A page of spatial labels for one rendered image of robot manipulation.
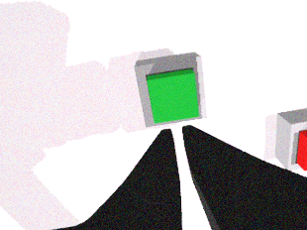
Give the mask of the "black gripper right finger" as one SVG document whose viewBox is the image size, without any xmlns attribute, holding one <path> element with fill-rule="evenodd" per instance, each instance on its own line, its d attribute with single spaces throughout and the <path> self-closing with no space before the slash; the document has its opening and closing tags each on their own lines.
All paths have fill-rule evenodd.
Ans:
<svg viewBox="0 0 307 230">
<path fill-rule="evenodd" d="M 307 176 L 254 157 L 192 124 L 180 132 L 210 230 L 307 230 Z"/>
</svg>

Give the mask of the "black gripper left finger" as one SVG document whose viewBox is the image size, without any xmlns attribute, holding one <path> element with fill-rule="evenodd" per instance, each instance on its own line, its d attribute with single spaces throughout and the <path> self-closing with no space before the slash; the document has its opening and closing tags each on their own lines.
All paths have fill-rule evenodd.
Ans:
<svg viewBox="0 0 307 230">
<path fill-rule="evenodd" d="M 170 128 L 160 129 L 133 170 L 88 220 L 55 230 L 183 230 L 178 163 Z"/>
</svg>

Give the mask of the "green button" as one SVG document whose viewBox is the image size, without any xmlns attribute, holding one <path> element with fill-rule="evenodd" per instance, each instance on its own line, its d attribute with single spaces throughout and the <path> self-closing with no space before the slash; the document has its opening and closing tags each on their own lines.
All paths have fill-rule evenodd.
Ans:
<svg viewBox="0 0 307 230">
<path fill-rule="evenodd" d="M 135 72 L 146 127 L 207 118 L 198 53 L 141 59 Z"/>
</svg>

